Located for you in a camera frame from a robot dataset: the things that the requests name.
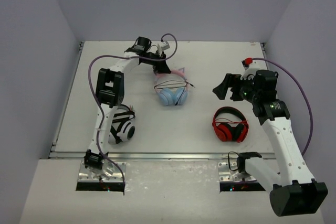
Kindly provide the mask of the pink blue cat-ear headphones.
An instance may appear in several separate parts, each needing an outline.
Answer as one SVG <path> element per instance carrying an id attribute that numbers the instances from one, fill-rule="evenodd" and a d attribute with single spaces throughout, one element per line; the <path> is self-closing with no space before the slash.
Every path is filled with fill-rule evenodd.
<path id="1" fill-rule="evenodd" d="M 185 67 L 172 69 L 170 74 L 154 74 L 154 90 L 163 106 L 183 105 L 187 100 L 190 87 L 194 87 L 185 76 Z M 168 76 L 177 76 L 179 80 L 159 80 Z"/>

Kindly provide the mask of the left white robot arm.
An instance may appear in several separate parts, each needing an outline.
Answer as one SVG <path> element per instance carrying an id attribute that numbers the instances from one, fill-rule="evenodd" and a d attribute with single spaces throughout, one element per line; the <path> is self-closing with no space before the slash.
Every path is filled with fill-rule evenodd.
<path id="1" fill-rule="evenodd" d="M 134 44 L 124 51 L 123 56 L 102 55 L 94 58 L 90 63 L 88 83 L 98 112 L 92 141 L 84 156 L 85 168 L 102 170 L 104 161 L 108 161 L 119 171 L 122 171 L 119 165 L 108 157 L 109 151 L 105 145 L 111 134 L 114 114 L 124 99 L 124 77 L 142 63 L 151 65 L 154 73 L 171 73 L 166 61 L 175 55 L 177 47 L 170 56 L 167 56 L 164 51 L 170 46 L 164 40 L 166 36 L 171 36 L 173 40 L 176 40 L 175 36 L 170 33 L 162 35 L 160 42 L 156 45 L 156 52 L 150 51 L 152 46 L 150 39 L 139 36 Z M 118 61 L 109 68 L 99 70 L 97 83 L 94 87 L 91 79 L 92 67 L 96 61 L 103 58 L 116 58 Z"/>

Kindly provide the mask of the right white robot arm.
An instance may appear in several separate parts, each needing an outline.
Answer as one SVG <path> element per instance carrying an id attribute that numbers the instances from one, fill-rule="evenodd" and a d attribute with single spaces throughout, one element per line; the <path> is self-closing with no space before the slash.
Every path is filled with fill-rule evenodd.
<path id="1" fill-rule="evenodd" d="M 224 100 L 230 90 L 231 100 L 246 100 L 252 104 L 279 167 L 279 172 L 274 172 L 259 153 L 245 152 L 237 157 L 237 171 L 259 182 L 269 194 L 270 205 L 277 216 L 314 214 L 328 189 L 324 182 L 316 181 L 301 155 L 288 108 L 277 98 L 277 80 L 278 73 L 269 70 L 244 75 L 228 73 L 213 92 Z"/>

